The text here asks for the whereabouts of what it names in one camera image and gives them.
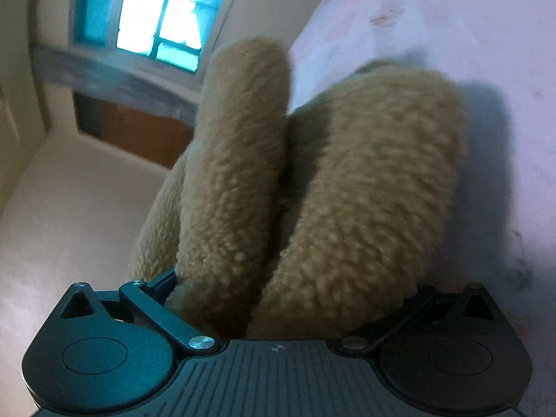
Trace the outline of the tan fleece garment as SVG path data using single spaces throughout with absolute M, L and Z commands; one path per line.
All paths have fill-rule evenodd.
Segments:
M 165 307 L 213 337 L 341 337 L 399 308 L 447 229 L 466 146 L 443 73 L 373 60 L 289 109 L 268 38 L 211 58 L 194 136 L 132 254 Z

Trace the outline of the brown wooden door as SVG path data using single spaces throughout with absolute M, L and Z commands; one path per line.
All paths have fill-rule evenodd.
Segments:
M 174 118 L 96 100 L 75 92 L 78 130 L 171 169 L 193 138 L 193 128 Z

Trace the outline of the grey left curtain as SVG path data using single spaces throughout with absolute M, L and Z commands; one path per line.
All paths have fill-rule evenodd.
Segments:
M 90 98 L 195 125 L 194 103 L 100 61 L 39 46 L 33 50 L 32 64 L 38 77 Z

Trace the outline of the pink floral bed sheet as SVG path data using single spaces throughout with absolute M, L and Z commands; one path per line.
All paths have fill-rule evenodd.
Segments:
M 291 54 L 295 107 L 382 57 L 458 84 L 466 163 L 430 280 L 489 289 L 532 357 L 522 411 L 553 415 L 555 0 L 321 0 Z

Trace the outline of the window with white frame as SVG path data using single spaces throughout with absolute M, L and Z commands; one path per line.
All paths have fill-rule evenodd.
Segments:
M 233 0 L 72 0 L 71 42 L 197 88 Z

